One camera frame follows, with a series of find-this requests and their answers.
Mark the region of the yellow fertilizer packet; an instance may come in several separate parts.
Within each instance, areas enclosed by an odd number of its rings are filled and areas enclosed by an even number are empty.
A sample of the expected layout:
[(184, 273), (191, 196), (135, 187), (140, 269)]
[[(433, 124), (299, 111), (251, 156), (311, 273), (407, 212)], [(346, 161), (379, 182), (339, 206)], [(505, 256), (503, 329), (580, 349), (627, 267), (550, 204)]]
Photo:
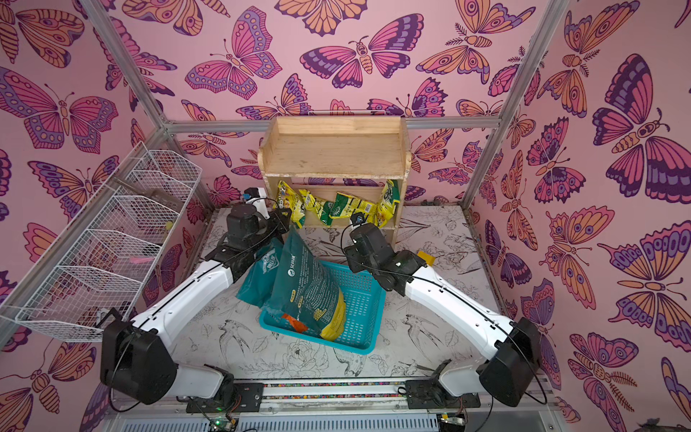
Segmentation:
[(276, 201), (281, 209), (289, 209), (292, 212), (291, 222), (294, 223), (298, 229), (302, 228), (306, 219), (302, 196), (293, 190), (284, 180), (279, 181), (277, 184)]

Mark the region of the large green yellow fertilizer bag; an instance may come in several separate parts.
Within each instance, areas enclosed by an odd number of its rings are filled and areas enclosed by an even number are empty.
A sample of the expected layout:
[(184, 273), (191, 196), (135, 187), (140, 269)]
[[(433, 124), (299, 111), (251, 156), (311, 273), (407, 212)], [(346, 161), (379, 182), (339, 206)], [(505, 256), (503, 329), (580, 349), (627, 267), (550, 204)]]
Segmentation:
[(287, 234), (265, 311), (299, 323), (327, 340), (345, 330), (347, 304), (336, 279), (318, 260), (297, 230)]

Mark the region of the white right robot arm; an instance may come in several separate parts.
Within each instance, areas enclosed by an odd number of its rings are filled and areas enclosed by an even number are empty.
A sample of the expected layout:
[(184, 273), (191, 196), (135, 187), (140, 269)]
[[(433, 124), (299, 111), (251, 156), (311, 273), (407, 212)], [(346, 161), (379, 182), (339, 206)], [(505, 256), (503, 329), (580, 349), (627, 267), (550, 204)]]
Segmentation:
[(352, 244), (342, 251), (350, 270), (369, 272), (388, 292), (417, 302), (444, 319), (484, 358), (473, 365), (442, 367), (437, 379), (451, 396), (478, 384), (495, 401), (516, 408), (538, 379), (540, 335), (530, 320), (491, 311), (446, 281), (423, 257), (396, 251), (381, 230), (365, 223), (350, 230)]

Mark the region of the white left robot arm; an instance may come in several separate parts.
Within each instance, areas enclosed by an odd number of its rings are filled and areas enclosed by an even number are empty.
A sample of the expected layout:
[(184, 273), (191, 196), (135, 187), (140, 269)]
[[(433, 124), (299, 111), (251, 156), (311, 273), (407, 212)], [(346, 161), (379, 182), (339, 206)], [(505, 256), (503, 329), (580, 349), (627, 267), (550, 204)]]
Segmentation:
[(178, 364), (171, 350), (191, 320), (239, 281), (261, 250), (289, 232), (291, 210), (269, 210), (266, 202), (233, 206), (226, 233), (185, 281), (134, 319), (116, 315), (104, 329), (100, 381), (109, 392), (145, 405), (165, 398), (202, 401), (212, 410), (237, 404), (233, 374), (212, 365)]

